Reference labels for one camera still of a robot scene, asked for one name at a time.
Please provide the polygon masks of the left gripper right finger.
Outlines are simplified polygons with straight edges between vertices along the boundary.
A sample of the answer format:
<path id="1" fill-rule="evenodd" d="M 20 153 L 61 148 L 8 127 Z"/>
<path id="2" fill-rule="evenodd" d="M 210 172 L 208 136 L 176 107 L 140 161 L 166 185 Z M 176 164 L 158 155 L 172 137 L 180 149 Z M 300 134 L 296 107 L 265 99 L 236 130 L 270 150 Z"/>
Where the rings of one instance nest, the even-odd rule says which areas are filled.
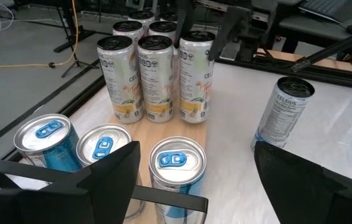
<path id="1" fill-rule="evenodd" d="M 352 179 L 263 141 L 254 159 L 280 224 L 352 224 Z"/>

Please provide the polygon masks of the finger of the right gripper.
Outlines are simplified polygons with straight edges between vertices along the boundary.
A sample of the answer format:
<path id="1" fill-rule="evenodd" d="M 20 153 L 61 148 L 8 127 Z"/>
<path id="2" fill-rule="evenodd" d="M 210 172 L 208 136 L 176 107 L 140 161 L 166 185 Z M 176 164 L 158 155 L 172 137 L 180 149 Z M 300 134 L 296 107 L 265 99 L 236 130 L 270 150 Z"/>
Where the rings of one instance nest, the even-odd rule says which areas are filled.
<path id="1" fill-rule="evenodd" d="M 194 0 L 178 0 L 178 22 L 174 46 L 179 47 L 179 41 L 183 34 L 189 32 L 194 24 Z"/>
<path id="2" fill-rule="evenodd" d="M 239 6 L 229 6 L 220 30 L 212 43 L 208 60 L 215 60 L 229 42 L 232 42 L 241 32 L 245 32 L 249 29 L 249 23 L 250 9 Z"/>

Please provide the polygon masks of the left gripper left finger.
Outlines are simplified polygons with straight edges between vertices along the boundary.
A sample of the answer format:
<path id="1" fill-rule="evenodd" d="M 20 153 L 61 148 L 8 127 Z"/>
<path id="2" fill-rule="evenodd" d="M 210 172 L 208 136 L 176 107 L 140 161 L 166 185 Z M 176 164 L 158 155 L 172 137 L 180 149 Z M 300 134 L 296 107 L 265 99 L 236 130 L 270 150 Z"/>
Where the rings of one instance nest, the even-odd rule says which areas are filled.
<path id="1" fill-rule="evenodd" d="M 139 164 L 138 141 L 77 172 L 0 160 L 0 224 L 122 224 Z"/>

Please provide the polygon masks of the Celsius Peach Vibe can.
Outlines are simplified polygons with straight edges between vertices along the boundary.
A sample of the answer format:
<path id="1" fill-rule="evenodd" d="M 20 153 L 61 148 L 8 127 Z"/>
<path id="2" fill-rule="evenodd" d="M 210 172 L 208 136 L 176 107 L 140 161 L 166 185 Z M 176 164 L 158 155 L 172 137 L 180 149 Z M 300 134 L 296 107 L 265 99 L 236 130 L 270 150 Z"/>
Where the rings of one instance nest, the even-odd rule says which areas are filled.
<path id="1" fill-rule="evenodd" d="M 145 34 L 143 24 L 138 21 L 120 21 L 113 25 L 113 35 L 123 35 L 134 42 L 139 41 Z"/>
<path id="2" fill-rule="evenodd" d="M 178 22 L 178 13 L 177 12 L 165 12 L 160 15 L 160 21 L 167 22 Z"/>
<path id="3" fill-rule="evenodd" d="M 149 26 L 156 19 L 155 19 L 155 15 L 150 11 L 134 11 L 129 13 L 128 20 L 138 21 L 142 23 L 144 26 Z"/>

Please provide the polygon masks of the Celsius Tropical Vibe can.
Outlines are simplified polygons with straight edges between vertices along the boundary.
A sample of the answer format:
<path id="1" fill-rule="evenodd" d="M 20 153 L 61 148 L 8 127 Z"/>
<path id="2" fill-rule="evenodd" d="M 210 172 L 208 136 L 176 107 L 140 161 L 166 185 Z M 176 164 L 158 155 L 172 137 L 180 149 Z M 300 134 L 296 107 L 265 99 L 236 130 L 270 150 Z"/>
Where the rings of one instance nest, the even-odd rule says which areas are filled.
<path id="1" fill-rule="evenodd" d="M 173 117 L 173 41 L 144 37 L 138 41 L 138 56 L 147 118 L 167 122 Z"/>
<path id="2" fill-rule="evenodd" d="M 194 30 L 179 40 L 180 112 L 188 123 L 201 123 L 209 114 L 214 62 L 208 60 L 215 35 Z"/>
<path id="3" fill-rule="evenodd" d="M 124 35 L 104 37 L 97 42 L 97 54 L 116 119 L 126 124 L 138 121 L 143 106 L 133 40 Z"/>
<path id="4" fill-rule="evenodd" d="M 176 23 L 168 21 L 157 21 L 150 24 L 148 35 L 162 35 L 169 37 L 173 42 L 176 37 Z"/>

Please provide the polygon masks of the blue silver Red Bull can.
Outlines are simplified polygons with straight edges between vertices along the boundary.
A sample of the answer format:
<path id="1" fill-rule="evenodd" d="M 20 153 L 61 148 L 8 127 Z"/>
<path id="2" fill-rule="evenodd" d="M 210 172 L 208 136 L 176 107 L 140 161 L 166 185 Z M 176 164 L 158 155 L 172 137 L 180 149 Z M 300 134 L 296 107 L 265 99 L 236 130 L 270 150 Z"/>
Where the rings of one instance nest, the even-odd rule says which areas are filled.
<path id="1" fill-rule="evenodd" d="M 171 192 L 200 195 L 207 160 L 204 149 L 194 140 L 173 136 L 158 142 L 149 157 L 151 186 Z M 199 212 L 157 204 L 160 224 L 198 224 Z"/>
<path id="2" fill-rule="evenodd" d="M 45 114 L 21 126 L 13 142 L 25 159 L 35 166 L 77 172 L 82 168 L 76 154 L 78 140 L 68 117 Z"/>
<path id="3" fill-rule="evenodd" d="M 79 139 L 76 153 L 91 172 L 79 186 L 89 190 L 104 224 L 123 224 L 141 213 L 144 203 L 131 197 L 141 183 L 140 143 L 129 130 L 119 124 L 96 126 Z"/>

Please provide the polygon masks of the wooden tray board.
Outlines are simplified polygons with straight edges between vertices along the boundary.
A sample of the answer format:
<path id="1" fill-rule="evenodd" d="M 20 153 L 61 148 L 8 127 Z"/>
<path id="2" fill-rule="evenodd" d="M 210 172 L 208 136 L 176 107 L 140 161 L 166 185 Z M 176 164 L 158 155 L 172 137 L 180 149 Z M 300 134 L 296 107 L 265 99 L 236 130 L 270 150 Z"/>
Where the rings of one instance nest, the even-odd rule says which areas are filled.
<path id="1" fill-rule="evenodd" d="M 128 124 L 126 128 L 131 131 L 133 140 L 140 143 L 139 173 L 144 184 L 148 182 L 150 176 L 148 162 L 150 152 L 156 143 L 171 136 L 191 138 L 201 146 L 204 146 L 206 141 L 205 123 L 188 124 L 178 115 L 166 123 L 154 123 L 148 121 L 147 118 L 142 118 L 135 123 Z M 134 224 L 160 224 L 156 214 L 155 204 L 157 203 L 199 212 L 201 217 L 198 224 L 204 224 L 206 219 L 208 199 L 204 197 L 150 188 L 143 184 L 134 188 L 131 197 L 146 202 L 143 213 L 133 220 Z"/>

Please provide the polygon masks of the Celsius can with blue base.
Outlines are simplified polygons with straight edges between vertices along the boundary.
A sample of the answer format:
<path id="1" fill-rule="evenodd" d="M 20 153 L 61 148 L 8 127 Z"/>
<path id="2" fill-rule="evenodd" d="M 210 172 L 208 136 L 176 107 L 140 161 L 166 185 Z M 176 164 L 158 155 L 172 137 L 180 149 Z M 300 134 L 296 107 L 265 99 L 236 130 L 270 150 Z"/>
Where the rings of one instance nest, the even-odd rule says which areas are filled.
<path id="1" fill-rule="evenodd" d="M 314 93 L 314 87 L 301 78 L 278 79 L 254 134 L 251 148 L 254 149 L 258 141 L 283 148 Z"/>

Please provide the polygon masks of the white table mat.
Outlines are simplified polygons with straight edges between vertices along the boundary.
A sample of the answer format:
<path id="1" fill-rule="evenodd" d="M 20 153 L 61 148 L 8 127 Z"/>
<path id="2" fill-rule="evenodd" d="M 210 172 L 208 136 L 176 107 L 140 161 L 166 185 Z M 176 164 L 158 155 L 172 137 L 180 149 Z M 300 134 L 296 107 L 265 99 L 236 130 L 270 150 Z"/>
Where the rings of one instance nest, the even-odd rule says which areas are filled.
<path id="1" fill-rule="evenodd" d="M 202 195 L 206 224 L 277 224 L 251 142 L 278 75 L 216 64 Z M 314 82 L 315 94 L 285 149 L 352 179 L 352 88 Z"/>

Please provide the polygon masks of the dark keyboard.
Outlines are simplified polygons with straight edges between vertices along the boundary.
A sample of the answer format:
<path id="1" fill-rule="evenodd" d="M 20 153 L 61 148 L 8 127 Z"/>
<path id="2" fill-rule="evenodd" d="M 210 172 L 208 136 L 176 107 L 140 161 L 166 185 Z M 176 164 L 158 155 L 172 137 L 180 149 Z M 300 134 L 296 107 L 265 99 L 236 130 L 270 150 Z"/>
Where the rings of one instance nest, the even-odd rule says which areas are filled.
<path id="1" fill-rule="evenodd" d="M 352 19 L 352 0 L 303 0 L 298 8 L 337 23 Z"/>

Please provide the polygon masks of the black tripod stand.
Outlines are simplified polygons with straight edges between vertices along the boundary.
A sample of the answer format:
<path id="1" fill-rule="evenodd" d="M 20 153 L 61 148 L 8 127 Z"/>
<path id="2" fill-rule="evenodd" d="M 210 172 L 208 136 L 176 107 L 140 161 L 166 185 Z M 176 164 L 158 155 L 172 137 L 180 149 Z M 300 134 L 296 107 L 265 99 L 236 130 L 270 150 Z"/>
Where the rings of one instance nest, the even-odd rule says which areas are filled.
<path id="1" fill-rule="evenodd" d="M 89 69 L 98 69 L 98 67 L 96 65 L 93 65 L 91 63 L 87 63 L 87 62 L 83 62 L 80 61 L 77 57 L 76 54 L 76 49 L 77 49 L 77 44 L 79 41 L 76 42 L 75 47 L 69 48 L 72 50 L 72 55 L 70 56 L 69 61 L 73 60 L 72 64 L 69 66 L 68 69 L 66 69 L 66 71 L 61 75 L 62 78 L 66 77 L 68 75 L 68 73 L 71 71 L 71 69 L 75 68 L 75 67 L 87 67 Z"/>

